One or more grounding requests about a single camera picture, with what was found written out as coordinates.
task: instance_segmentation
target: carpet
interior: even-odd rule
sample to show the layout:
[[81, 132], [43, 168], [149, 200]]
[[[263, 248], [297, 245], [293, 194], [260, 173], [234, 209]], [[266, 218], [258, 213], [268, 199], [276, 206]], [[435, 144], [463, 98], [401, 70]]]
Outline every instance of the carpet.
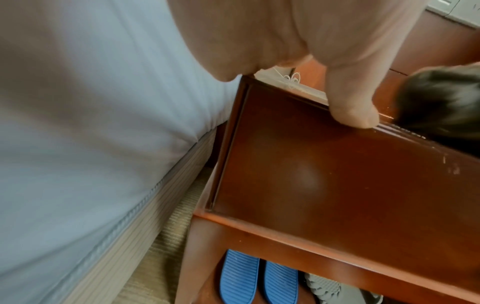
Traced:
[[202, 169], [113, 304], [175, 302], [190, 219], [211, 173]]

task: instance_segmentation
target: dark blurry object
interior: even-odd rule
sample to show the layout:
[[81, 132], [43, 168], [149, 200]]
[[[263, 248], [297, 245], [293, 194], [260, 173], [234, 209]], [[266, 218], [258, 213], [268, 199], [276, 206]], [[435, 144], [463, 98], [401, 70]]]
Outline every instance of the dark blurry object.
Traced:
[[394, 123], [480, 157], [480, 66], [419, 72], [400, 87]]

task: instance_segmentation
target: switch plate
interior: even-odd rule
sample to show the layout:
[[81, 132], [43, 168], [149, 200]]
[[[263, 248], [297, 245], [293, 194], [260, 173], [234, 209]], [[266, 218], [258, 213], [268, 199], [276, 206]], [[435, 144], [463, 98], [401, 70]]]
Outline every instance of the switch plate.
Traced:
[[480, 28], [480, 0], [460, 0], [446, 18]]
[[430, 0], [427, 10], [446, 16], [454, 9], [460, 0]]

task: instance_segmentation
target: blue slide sandal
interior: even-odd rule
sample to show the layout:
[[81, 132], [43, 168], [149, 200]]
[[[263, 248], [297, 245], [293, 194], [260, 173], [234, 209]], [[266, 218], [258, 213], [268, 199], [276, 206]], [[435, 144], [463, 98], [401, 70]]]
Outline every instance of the blue slide sandal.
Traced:
[[225, 304], [251, 304], [257, 290], [259, 262], [259, 258], [248, 254], [226, 252], [220, 277], [220, 297]]
[[264, 296], [269, 304], [297, 304], [299, 272], [267, 261], [263, 277]]

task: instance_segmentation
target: white bed sheet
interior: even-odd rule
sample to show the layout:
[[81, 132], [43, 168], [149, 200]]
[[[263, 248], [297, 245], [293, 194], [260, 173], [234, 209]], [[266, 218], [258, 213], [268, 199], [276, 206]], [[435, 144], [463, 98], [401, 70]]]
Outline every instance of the white bed sheet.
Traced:
[[0, 303], [41, 303], [238, 87], [194, 60], [163, 0], [5, 0]]

